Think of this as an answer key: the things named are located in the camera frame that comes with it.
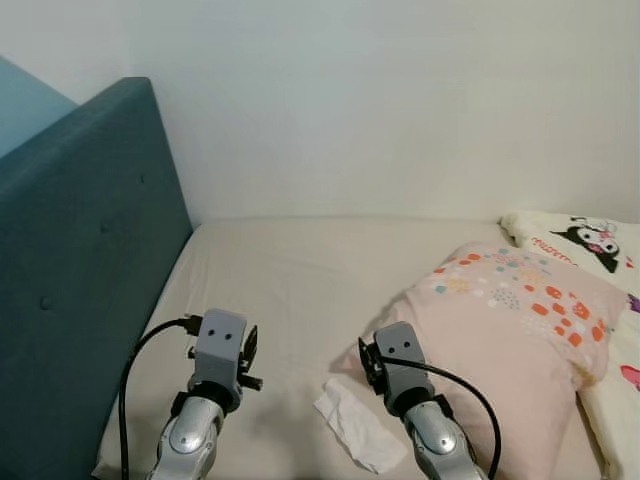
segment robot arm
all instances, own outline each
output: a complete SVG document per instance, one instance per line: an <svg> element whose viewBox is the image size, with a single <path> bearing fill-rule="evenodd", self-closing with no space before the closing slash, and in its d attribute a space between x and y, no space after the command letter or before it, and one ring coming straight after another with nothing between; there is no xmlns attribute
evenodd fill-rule
<svg viewBox="0 0 640 480"><path fill-rule="evenodd" d="M180 392L158 444L158 462L147 480L200 480L215 461L224 418L242 401L242 387L260 390L262 380L247 375L258 345L254 327L242 351L246 320L222 310L202 319L195 349L195 371L188 391Z"/></svg>
<svg viewBox="0 0 640 480"><path fill-rule="evenodd" d="M435 395L426 372L388 364L382 356L424 363L411 325L399 322L374 333L374 342L359 339L360 359L367 381L384 395L387 411L402 419L413 442L416 462L431 480L487 480L453 412L442 395Z"/></svg>

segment white wall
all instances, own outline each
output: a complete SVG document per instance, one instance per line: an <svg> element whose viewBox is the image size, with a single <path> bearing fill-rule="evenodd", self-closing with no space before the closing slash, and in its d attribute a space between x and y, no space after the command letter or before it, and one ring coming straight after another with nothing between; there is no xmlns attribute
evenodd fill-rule
<svg viewBox="0 0 640 480"><path fill-rule="evenodd" d="M120 0L193 219L638 220L635 0Z"/></svg>
<svg viewBox="0 0 640 480"><path fill-rule="evenodd" d="M130 73L115 2L0 0L0 55L76 103Z"/></svg>

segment beige bed sheet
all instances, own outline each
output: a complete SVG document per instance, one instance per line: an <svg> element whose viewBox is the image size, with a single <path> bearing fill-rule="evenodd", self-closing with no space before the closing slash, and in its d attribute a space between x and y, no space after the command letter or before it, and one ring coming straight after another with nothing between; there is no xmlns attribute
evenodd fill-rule
<svg viewBox="0 0 640 480"><path fill-rule="evenodd" d="M394 295L472 240L506 243L497 225L426 220L244 220L205 225L182 252L149 327L217 307L259 325L253 374L225 421L210 479L367 479L312 407L331 376L347 385L399 439L400 422L380 398L331 373L366 325ZM128 425L132 478L155 462L156 444L175 393L193 371L192 340L168 331L149 344L131 373ZM94 475L119 478L116 411L105 430ZM424 479L411 455L381 478ZM597 480L600 468L576 408L554 480Z"/></svg>

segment black cable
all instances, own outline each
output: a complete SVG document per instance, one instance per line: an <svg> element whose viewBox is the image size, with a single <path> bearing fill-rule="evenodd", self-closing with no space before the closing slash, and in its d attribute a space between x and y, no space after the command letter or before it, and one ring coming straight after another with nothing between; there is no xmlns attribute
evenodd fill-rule
<svg viewBox="0 0 640 480"><path fill-rule="evenodd" d="M127 417L125 412L125 400L127 395L127 380L129 379L129 372L133 366L133 361L136 359L142 347L151 340L158 333L171 327L185 327L185 319L170 320L162 323L157 327L151 329L145 334L131 352L129 360L122 371L120 377L120 392L118 397L118 427L120 429L120 466L121 466L121 478L122 480L129 480L129 443L127 441Z"/></svg>
<svg viewBox="0 0 640 480"><path fill-rule="evenodd" d="M394 365L400 365L402 367L410 367L417 368L419 370L425 370L427 372L431 372L435 375L439 375L441 377L447 378L452 382L455 382L467 390L469 390L482 404L487 413L489 414L489 418L491 419L491 426L493 427L493 435L495 438L495 446L493 448L493 459L491 460L491 466L489 467L489 479L493 480L496 476L496 472L498 471L498 463L500 462L500 453L502 452L502 437L500 436L500 425L498 425L498 418L491 408L491 404L487 401L487 399L480 393L480 391L467 382L465 379L454 375L451 372L443 370L438 367L434 367L432 365L427 365L420 362L412 362L411 360L403 360L400 358L391 358L391 357L381 357L381 360L384 363L391 363Z"/></svg>

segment cartoon character print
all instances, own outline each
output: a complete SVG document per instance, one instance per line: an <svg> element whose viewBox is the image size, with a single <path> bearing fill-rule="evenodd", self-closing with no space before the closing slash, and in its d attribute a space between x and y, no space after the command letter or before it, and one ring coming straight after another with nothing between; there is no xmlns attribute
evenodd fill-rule
<svg viewBox="0 0 640 480"><path fill-rule="evenodd" d="M630 293L627 295L629 296L629 306L631 307L631 311L640 313L640 298Z"/></svg>
<svg viewBox="0 0 640 480"><path fill-rule="evenodd" d="M631 382L631 385L636 387L636 390L640 392L640 370L632 367L631 365L622 365L620 367L622 376Z"/></svg>
<svg viewBox="0 0 640 480"><path fill-rule="evenodd" d="M616 256L620 253L614 237L616 226L609 222L591 224L585 217L571 217L571 221L578 225L570 226L564 232L550 233L584 247L596 256L609 273L614 273L618 268Z"/></svg>

